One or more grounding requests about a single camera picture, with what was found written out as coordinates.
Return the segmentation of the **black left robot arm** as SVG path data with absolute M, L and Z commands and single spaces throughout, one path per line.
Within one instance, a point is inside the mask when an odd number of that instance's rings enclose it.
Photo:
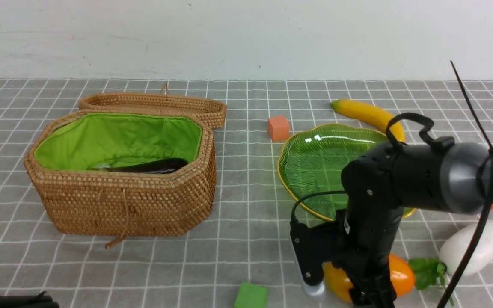
M 0 296 L 0 308 L 59 308 L 46 292 L 35 296 Z

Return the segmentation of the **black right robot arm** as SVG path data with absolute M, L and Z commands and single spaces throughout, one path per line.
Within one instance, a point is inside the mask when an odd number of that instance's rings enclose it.
M 389 254 L 405 208 L 480 215 L 440 300 L 439 307 L 444 307 L 487 228 L 493 203 L 493 148 L 456 144 L 453 138 L 438 138 L 428 145 L 385 143 L 349 163 L 341 183 L 348 205 L 337 217 L 342 247 L 333 265 L 351 280 L 350 294 L 357 306 L 395 305 Z

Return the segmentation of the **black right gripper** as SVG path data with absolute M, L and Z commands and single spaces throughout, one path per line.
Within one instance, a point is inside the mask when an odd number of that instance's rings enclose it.
M 356 306 L 393 308 L 397 298 L 391 283 L 389 254 L 403 216 L 403 208 L 377 206 L 336 211 L 339 254 L 333 264 L 353 283 Z

